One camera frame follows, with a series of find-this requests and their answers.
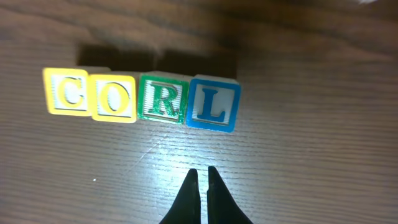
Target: toy block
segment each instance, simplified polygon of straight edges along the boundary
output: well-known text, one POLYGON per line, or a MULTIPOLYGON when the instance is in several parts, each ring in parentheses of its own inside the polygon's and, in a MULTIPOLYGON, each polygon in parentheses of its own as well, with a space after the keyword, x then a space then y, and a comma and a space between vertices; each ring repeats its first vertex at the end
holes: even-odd
POLYGON ((106 67, 44 68, 47 109, 51 114, 90 116, 88 74, 110 71, 106 67))
POLYGON ((183 124, 190 80, 167 72, 143 73, 137 104, 139 119, 183 124))
POLYGON ((236 80, 196 75, 189 89, 187 126, 233 132, 240 96, 236 80))
POLYGON ((136 122, 137 77, 136 72, 90 75, 88 88, 93 119, 119 123, 136 122))

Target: blue block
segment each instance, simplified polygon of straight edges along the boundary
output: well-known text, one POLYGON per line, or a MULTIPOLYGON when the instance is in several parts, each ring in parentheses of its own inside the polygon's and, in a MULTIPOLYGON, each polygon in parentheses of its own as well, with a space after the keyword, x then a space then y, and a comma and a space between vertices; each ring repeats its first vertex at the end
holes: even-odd
POLYGON ((241 97, 236 80, 197 75, 191 80, 187 126, 233 132, 241 97))

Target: blue letter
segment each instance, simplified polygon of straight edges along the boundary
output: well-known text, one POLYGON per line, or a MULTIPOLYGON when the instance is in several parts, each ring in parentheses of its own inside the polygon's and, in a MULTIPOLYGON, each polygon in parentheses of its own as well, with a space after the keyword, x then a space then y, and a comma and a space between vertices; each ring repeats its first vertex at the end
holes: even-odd
POLYGON ((206 119, 209 121, 223 122, 225 117, 225 111, 221 112, 218 117, 211 115, 211 105, 213 104, 213 97, 216 93, 218 93, 218 91, 205 88, 202 89, 202 91, 205 92, 205 102, 203 103, 203 111, 201 112, 201 115, 198 115, 198 118, 206 119))

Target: wooden table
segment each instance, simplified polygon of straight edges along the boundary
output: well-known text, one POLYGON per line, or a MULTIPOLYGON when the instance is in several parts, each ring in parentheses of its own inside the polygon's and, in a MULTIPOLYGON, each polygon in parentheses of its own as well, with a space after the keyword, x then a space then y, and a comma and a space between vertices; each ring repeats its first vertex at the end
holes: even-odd
POLYGON ((158 223, 216 166, 255 223, 398 222, 398 2, 0 1, 0 223, 158 223), (236 78, 236 130, 47 113, 43 67, 236 78))

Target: letter block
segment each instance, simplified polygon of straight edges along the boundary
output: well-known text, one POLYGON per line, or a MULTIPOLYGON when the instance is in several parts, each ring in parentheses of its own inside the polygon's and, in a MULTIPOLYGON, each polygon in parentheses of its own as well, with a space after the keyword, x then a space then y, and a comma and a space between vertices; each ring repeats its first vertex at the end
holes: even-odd
POLYGON ((137 104, 139 119, 183 124, 190 79, 167 72, 142 74, 137 104))
POLYGON ((88 74, 109 70, 106 67, 44 68, 43 79, 49 113, 90 116, 88 74))
POLYGON ((134 72, 90 75, 90 110, 96 121, 134 123, 137 120, 134 72))
POLYGON ((233 132, 240 96, 236 80, 196 75, 190 84, 187 126, 233 132))

